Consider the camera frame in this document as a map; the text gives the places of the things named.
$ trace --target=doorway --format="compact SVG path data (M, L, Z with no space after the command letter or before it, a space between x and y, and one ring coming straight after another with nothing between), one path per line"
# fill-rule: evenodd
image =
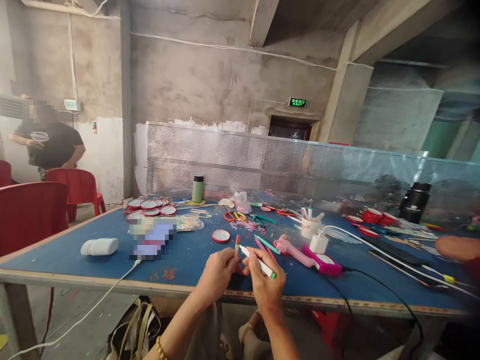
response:
M304 119L295 117L272 115L268 136L296 140L310 140L312 125L305 123Z

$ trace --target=black thermos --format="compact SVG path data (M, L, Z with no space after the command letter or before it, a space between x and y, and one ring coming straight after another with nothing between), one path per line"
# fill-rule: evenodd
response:
M400 218L419 224L430 198L430 185L427 182L414 182L400 204Z

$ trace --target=red plastic chair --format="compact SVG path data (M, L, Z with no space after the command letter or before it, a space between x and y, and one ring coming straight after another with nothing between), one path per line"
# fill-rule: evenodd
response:
M12 185L12 165L0 160L0 188Z
M67 187L58 182L0 188L0 256L68 229L67 193Z
M104 196L97 192L95 176L88 171L75 168L55 168L46 173L47 181L54 181L68 186L68 198L66 200L66 212L68 222L77 218L77 205L93 203L95 216L104 213Z

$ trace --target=white plastic bag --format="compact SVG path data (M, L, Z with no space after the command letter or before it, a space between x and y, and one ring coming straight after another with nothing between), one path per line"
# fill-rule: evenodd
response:
M235 202L236 210L242 214L250 214L252 212L252 206L250 205L249 197L245 191L235 194L232 197Z

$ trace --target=gold bracelet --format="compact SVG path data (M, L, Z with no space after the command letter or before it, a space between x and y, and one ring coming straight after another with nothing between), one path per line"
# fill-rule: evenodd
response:
M161 360L168 360L162 350L162 345L160 344L160 336L156 338L156 349L158 350L158 355L160 355Z

